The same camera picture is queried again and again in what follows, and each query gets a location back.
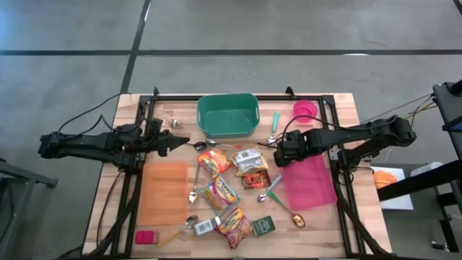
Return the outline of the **white board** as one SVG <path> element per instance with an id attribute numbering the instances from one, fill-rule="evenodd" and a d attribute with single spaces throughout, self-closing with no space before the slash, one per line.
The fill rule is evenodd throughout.
<path id="1" fill-rule="evenodd" d="M 401 168 L 384 168 L 384 167 L 374 167 L 372 169 L 375 171 L 382 170 L 393 174 L 398 181 L 405 179 L 404 171 Z M 396 197 L 394 199 L 389 199 L 380 202 L 382 209 L 396 209 L 396 210 L 413 210 L 413 204 L 411 197 L 409 195 L 403 195 Z"/>

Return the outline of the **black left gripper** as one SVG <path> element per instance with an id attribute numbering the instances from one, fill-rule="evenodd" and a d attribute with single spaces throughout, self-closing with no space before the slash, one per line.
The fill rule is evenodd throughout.
<path id="1" fill-rule="evenodd" d="M 160 157 L 167 156 L 168 137 L 166 131 L 161 131 L 163 120 L 153 118 L 148 121 L 146 126 L 146 151 L 157 152 Z M 172 152 L 176 148 L 187 144 L 190 141 L 189 137 L 177 136 L 170 132 L 169 150 Z"/>

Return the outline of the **yellow silver ramen packet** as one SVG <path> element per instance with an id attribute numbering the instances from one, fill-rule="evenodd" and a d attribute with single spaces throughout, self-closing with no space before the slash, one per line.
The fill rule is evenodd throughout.
<path id="1" fill-rule="evenodd" d="M 230 160 L 237 168 L 236 176 L 245 176 L 250 173 L 267 170 L 269 167 L 258 147 L 236 152 L 230 156 Z"/>

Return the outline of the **grey metal table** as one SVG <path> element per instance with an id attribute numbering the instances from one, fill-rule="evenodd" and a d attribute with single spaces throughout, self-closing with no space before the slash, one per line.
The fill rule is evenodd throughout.
<path id="1" fill-rule="evenodd" d="M 0 158 L 0 260 L 7 260 L 35 185 L 55 188 L 57 178 L 18 168 Z"/>

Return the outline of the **orange plastic tray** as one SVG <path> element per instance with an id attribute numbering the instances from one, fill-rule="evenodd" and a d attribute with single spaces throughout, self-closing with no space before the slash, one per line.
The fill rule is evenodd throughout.
<path id="1" fill-rule="evenodd" d="M 148 162 L 143 170 L 137 225 L 181 224 L 187 214 L 187 182 L 185 162 Z"/>

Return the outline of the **green spice tin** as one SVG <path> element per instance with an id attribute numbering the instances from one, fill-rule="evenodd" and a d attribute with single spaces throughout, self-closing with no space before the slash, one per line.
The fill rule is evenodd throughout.
<path id="1" fill-rule="evenodd" d="M 266 216 L 252 222 L 253 233 L 256 237 L 261 237 L 267 233 L 275 231 L 275 225 L 271 216 Z"/>

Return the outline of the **yellow handled spoon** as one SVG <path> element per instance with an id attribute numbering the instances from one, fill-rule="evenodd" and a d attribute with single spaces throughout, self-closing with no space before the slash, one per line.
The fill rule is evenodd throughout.
<path id="1" fill-rule="evenodd" d="M 170 242 L 172 239 L 174 239 L 176 236 L 178 236 L 182 231 L 186 229 L 192 228 L 199 220 L 199 217 L 197 215 L 191 215 L 189 216 L 183 227 L 180 227 L 178 230 L 176 230 L 174 233 L 170 234 L 168 237 L 163 238 L 158 244 L 157 247 L 161 248 L 164 245 L 166 245 L 168 242 Z"/>

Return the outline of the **teal handled spoon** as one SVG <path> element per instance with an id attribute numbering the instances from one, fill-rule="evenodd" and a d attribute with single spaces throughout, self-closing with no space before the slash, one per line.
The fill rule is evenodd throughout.
<path id="1" fill-rule="evenodd" d="M 273 144 L 276 141 L 276 130 L 279 122 L 280 112 L 276 111 L 273 116 L 271 135 L 268 138 L 268 144 Z"/>

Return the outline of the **green plastic bin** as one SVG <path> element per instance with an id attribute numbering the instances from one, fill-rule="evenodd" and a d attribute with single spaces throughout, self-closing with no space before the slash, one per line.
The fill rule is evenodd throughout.
<path id="1" fill-rule="evenodd" d="M 258 99 L 250 93 L 205 95 L 197 102 L 196 118 L 207 138 L 249 137 L 260 123 Z"/>

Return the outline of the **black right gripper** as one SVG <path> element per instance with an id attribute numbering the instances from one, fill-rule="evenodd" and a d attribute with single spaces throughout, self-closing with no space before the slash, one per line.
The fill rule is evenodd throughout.
<path id="1" fill-rule="evenodd" d="M 299 130 L 287 132 L 278 143 L 278 152 L 274 152 L 274 160 L 279 168 L 285 168 L 299 160 L 299 157 L 286 155 L 301 155 L 305 151 L 305 140 Z"/>

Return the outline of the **gold spoon green handle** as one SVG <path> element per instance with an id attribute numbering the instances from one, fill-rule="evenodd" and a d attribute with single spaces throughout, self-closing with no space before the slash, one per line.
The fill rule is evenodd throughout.
<path id="1" fill-rule="evenodd" d="M 277 204 L 279 204 L 285 211 L 287 211 L 292 216 L 292 221 L 298 228 L 305 227 L 305 221 L 303 217 L 300 214 L 296 214 L 291 209 L 289 209 L 272 191 L 268 191 L 267 196 L 273 199 Z"/>

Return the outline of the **pink plastic tray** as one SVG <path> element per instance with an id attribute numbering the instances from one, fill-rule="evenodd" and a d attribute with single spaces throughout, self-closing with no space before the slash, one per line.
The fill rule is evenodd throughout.
<path id="1" fill-rule="evenodd" d="M 282 168 L 282 181 L 291 209 L 308 210 L 337 201 L 331 174 L 322 155 L 295 161 Z"/>

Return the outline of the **white labelled spice jar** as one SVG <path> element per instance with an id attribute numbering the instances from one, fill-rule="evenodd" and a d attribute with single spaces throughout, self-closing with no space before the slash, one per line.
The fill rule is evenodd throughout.
<path id="1" fill-rule="evenodd" d="M 198 222 L 193 226 L 195 235 L 200 236 L 207 234 L 214 229 L 221 225 L 221 220 L 219 217 L 214 217 L 208 220 L 204 220 L 202 222 Z"/>

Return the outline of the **orange cloth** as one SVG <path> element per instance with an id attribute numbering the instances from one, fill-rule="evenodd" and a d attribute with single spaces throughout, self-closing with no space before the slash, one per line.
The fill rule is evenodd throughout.
<path id="1" fill-rule="evenodd" d="M 376 189 L 381 189 L 398 181 L 393 174 L 382 170 L 375 171 L 372 176 Z"/>

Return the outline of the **red ramen packet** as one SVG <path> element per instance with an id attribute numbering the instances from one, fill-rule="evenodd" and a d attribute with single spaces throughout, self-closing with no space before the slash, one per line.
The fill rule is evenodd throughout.
<path id="1" fill-rule="evenodd" d="M 241 208 L 235 208 L 225 221 L 214 229 L 227 240 L 231 249 L 236 249 L 241 240 L 253 232 L 253 226 Z"/>

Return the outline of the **dark brown seasoning packet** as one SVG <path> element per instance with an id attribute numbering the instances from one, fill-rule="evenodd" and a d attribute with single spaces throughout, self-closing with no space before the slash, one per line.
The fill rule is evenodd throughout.
<path id="1" fill-rule="evenodd" d="M 271 185 L 267 170 L 246 174 L 241 177 L 241 181 L 244 189 L 263 189 Z"/>

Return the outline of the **orange silver spoon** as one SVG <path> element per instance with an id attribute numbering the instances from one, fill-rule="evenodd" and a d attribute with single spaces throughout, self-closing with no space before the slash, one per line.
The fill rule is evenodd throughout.
<path id="1" fill-rule="evenodd" d="M 209 145 L 209 146 L 212 146 L 212 147 L 215 147 L 215 146 L 223 146 L 223 147 L 231 147 L 231 148 L 235 148 L 235 149 L 241 149 L 242 146 L 239 145 L 239 144 L 222 144 L 222 143 L 219 143 L 213 139 L 207 139 L 206 140 L 206 143 Z"/>

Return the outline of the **pink red box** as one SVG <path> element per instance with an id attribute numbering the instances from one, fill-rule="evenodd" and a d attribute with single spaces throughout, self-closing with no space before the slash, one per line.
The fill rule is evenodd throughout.
<path id="1" fill-rule="evenodd" d="M 159 233 L 155 230 L 139 230 L 135 234 L 136 245 L 152 245 L 159 241 Z"/>

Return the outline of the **pink plastic bowl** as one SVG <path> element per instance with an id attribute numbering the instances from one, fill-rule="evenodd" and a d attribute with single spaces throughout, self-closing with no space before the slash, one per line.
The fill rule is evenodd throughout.
<path id="1" fill-rule="evenodd" d="M 293 105 L 293 115 L 296 121 L 300 123 L 308 123 L 318 115 L 318 108 L 311 100 L 298 100 Z"/>

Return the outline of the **light blue handled spoon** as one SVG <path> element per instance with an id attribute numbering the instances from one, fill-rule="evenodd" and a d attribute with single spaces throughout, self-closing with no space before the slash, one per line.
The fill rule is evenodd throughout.
<path id="1" fill-rule="evenodd" d="M 267 188 L 266 192 L 264 194 L 260 194 L 257 198 L 258 202 L 264 202 L 266 200 L 266 196 L 268 193 L 280 182 L 282 179 L 282 174 L 279 174 L 271 183 L 271 185 Z"/>

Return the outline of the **plain silver spoon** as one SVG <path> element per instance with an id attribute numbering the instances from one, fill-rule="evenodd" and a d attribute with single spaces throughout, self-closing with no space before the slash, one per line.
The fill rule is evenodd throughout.
<path id="1" fill-rule="evenodd" d="M 197 198 L 196 189 L 197 189 L 197 181 L 198 181 L 200 169 L 201 169 L 201 166 L 198 164 L 197 167 L 196 167 L 196 172 L 195 172 L 195 176 L 194 176 L 193 189 L 188 194 L 188 203 L 189 204 L 193 204 L 195 202 L 196 198 Z"/>

